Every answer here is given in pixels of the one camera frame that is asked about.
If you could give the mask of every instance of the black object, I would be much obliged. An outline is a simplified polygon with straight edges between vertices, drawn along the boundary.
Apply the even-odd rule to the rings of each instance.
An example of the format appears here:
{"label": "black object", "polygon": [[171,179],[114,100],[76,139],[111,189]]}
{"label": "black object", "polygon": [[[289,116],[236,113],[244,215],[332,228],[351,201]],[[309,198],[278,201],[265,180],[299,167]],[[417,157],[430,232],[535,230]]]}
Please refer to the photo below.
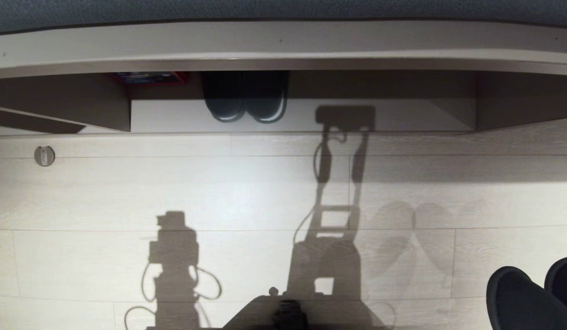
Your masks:
{"label": "black object", "polygon": [[308,317],[302,312],[300,303],[295,300],[283,300],[279,303],[279,311],[273,316],[275,330],[306,330]]}
{"label": "black object", "polygon": [[567,330],[567,307],[516,267],[502,267],[487,284],[494,330]]}
{"label": "black object", "polygon": [[206,106],[217,121],[230,123],[241,118],[243,90],[241,71],[206,71],[200,73]]}
{"label": "black object", "polygon": [[567,257],[550,266],[544,288],[567,306]]}
{"label": "black object", "polygon": [[244,71],[244,107],[256,121],[275,123],[284,116],[288,94],[287,71]]}

